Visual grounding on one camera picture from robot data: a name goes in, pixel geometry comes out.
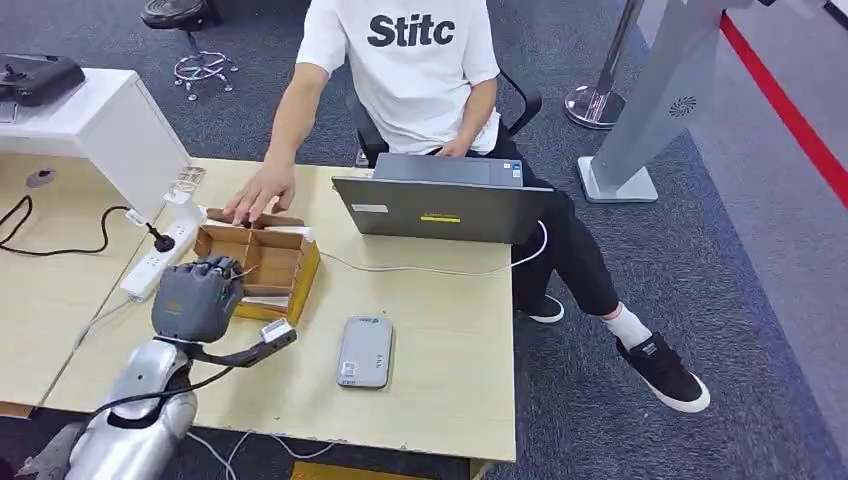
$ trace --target stool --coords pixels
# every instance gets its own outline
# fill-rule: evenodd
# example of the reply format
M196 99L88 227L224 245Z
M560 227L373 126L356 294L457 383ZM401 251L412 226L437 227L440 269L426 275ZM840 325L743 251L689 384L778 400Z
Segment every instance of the stool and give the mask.
M141 13L141 20L156 30L186 32L193 53L174 65L174 85L185 85L189 100L197 100L197 94L192 90L195 83L213 77L224 83L225 92L233 90L223 72L228 64L230 72L237 72L238 67L221 52L201 50L192 34L202 30L207 23L220 25L221 15L213 0L150 0Z

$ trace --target cardboard box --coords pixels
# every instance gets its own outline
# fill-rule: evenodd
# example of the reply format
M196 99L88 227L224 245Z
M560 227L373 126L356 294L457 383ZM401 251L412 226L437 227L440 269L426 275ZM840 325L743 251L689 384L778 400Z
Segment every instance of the cardboard box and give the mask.
M194 252L226 255L244 268L245 298L236 307L240 317L277 320L297 325L318 270L318 244L305 232L303 220L262 215L251 228L230 225L216 208L207 209Z

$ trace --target black chair armrest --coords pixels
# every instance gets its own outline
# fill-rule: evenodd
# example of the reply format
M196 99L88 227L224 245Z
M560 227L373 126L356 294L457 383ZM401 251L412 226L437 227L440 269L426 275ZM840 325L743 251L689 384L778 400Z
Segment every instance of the black chair armrest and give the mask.
M521 95L521 98L524 99L524 112L518 117L518 120L515 121L508 129L510 138L514 137L518 132L521 131L530 120L533 120L539 111L542 109L542 94L539 93L539 90L530 83L526 82L523 79L518 77L513 77L503 70L501 70L501 75L509 82L510 85Z
M383 140L377 126L371 116L368 115L368 110L359 101L355 91L351 91L345 99L347 108L353 116L353 126L356 128L356 136L359 139L359 147L362 153L368 158L369 168L374 168L377 164L377 155L389 151L389 144Z

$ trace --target desk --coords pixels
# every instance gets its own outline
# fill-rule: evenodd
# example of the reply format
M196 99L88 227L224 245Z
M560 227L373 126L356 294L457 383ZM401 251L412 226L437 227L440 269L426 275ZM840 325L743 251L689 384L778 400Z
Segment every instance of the desk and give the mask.
M55 170L55 180L28 191L26 178L43 168ZM124 204L88 160L0 153L0 212L26 193L33 213L9 246L27 250L99 247L100 216ZM21 215L0 228L0 238ZM0 401L41 401L80 328L97 314L146 234L122 212L111 214L107 226L109 247L99 255L36 258L0 251Z
M259 168L196 160L207 174L195 200L221 206ZM363 237L330 177L352 168L298 166L292 215L313 228L322 251L363 265L418 265L482 271L510 261L505 245ZM186 256L190 260L193 254ZM108 305L122 301L113 292ZM104 400L132 350L150 338L152 300L98 325L47 399L51 408L90 411ZM344 321L386 315L396 343L382 391L336 385ZM213 353L241 350L263 325L233 319ZM511 273L449 277L365 273L323 257L298 341L253 368L198 391L201 426L310 440L500 461L515 460ZM197 382L219 367L197 364Z

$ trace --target man's left hand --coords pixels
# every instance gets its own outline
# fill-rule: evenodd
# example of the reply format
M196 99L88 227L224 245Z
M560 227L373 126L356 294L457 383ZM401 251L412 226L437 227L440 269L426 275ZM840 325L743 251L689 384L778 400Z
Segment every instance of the man's left hand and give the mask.
M463 137L456 137L450 142L444 144L441 150L436 152L437 157L464 157L468 155L468 151L471 150L471 142L474 140L467 140Z

